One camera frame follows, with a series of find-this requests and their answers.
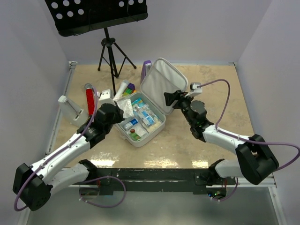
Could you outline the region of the grey medicine case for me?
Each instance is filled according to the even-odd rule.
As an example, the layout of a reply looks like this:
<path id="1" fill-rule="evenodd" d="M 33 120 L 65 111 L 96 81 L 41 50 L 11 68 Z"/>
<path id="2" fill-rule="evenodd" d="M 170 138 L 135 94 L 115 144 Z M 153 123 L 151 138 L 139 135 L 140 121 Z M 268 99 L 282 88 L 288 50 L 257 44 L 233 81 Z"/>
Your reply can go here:
<path id="1" fill-rule="evenodd" d="M 137 98 L 141 98 L 145 103 L 144 107 L 149 108 L 151 116 L 155 120 L 161 120 L 162 125 L 154 132 L 141 137 L 141 140 L 133 141 L 129 136 L 131 129 L 135 129 L 137 124 L 143 126 L 145 129 L 147 128 L 138 116 L 138 110 L 133 110 L 134 117 L 127 118 L 115 125 L 121 137 L 128 140 L 135 147 L 142 147 L 147 144 L 164 129 L 166 116 L 173 112 L 173 108 L 165 104 L 164 93 L 173 93 L 176 90 L 185 91 L 187 86 L 187 78 L 176 67 L 163 58 L 157 59 L 141 83 L 140 90 L 123 98 L 129 98 L 131 102 Z M 129 130 L 125 130 L 123 126 L 134 118 L 138 120 L 138 123 Z"/>

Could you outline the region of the small green packet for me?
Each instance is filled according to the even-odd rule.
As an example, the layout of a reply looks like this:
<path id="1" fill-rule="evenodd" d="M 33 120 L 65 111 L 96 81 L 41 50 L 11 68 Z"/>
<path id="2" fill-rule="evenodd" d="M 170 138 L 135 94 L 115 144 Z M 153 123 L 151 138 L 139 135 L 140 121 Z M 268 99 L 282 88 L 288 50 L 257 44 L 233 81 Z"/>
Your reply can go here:
<path id="1" fill-rule="evenodd" d="M 135 133 L 135 132 L 134 133 L 130 133 L 129 136 L 131 137 L 131 139 L 133 141 L 139 141 L 139 140 L 141 140 L 141 137 L 137 133 Z"/>

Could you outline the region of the small white blue bottle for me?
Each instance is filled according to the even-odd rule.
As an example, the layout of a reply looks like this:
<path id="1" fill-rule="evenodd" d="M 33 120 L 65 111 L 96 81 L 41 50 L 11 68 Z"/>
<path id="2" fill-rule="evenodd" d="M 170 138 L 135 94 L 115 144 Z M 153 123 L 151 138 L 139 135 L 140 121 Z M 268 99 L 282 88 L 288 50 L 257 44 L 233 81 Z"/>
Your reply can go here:
<path id="1" fill-rule="evenodd" d="M 132 128 L 134 125 L 136 125 L 138 123 L 138 120 L 137 119 L 132 119 L 131 121 L 129 121 L 128 123 L 126 123 L 123 128 L 125 130 L 129 130 L 130 128 Z"/>

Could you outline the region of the white gauze packet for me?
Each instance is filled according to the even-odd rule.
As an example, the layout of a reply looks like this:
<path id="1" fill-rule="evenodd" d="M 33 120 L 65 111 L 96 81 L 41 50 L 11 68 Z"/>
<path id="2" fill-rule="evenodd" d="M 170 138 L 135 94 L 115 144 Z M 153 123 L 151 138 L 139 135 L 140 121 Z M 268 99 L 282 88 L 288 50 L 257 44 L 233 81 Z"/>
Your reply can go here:
<path id="1" fill-rule="evenodd" d="M 140 137 L 143 137 L 148 134 L 147 130 L 139 124 L 137 124 L 135 127 L 135 133 Z"/>

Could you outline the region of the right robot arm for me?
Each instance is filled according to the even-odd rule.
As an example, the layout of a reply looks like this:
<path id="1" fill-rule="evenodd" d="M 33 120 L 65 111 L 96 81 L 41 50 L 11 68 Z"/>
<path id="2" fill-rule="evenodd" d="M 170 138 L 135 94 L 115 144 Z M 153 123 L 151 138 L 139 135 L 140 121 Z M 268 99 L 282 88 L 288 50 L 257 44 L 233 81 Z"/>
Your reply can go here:
<path id="1" fill-rule="evenodd" d="M 278 160 L 260 135 L 239 136 L 221 128 L 216 128 L 206 115 L 204 103 L 193 100 L 190 93 L 180 90 L 164 93 L 165 103 L 179 109 L 190 125 L 195 139 L 217 145 L 234 153 L 236 160 L 220 159 L 209 167 L 209 179 L 220 184 L 227 177 L 243 177 L 258 185 L 279 168 Z"/>

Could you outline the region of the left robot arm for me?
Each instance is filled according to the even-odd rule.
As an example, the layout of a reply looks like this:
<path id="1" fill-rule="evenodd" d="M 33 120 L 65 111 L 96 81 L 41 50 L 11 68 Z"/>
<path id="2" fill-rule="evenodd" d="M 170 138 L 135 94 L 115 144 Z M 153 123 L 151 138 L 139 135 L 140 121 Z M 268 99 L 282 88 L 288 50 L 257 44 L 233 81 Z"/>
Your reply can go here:
<path id="1" fill-rule="evenodd" d="M 70 169 L 64 167 L 105 139 L 113 125 L 124 120 L 123 110 L 116 102 L 104 103 L 78 128 L 75 134 L 57 150 L 41 160 L 17 167 L 13 192 L 14 210 L 36 211 L 55 193 L 76 183 L 92 184 L 102 179 L 97 167 L 84 159 Z"/>

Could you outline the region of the clear bag silver sachet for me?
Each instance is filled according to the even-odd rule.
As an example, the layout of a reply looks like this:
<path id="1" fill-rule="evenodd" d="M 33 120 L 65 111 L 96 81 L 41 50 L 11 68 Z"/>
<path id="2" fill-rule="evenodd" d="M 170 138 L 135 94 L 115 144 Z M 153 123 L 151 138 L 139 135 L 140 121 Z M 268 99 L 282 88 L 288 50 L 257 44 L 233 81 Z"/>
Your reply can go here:
<path id="1" fill-rule="evenodd" d="M 134 117 L 131 99 L 120 98 L 117 99 L 116 103 L 118 107 L 123 111 L 123 118 L 127 119 Z"/>

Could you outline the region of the clear bag with wipes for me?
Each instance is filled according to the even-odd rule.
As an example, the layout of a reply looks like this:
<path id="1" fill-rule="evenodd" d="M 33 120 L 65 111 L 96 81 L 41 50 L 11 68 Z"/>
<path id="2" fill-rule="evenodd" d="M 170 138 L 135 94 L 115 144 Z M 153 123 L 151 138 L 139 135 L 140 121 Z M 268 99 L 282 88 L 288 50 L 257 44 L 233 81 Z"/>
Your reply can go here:
<path id="1" fill-rule="evenodd" d="M 137 114 L 142 122 L 146 125 L 146 127 L 150 127 L 156 123 L 155 119 L 150 114 L 149 108 L 147 107 L 139 109 Z"/>

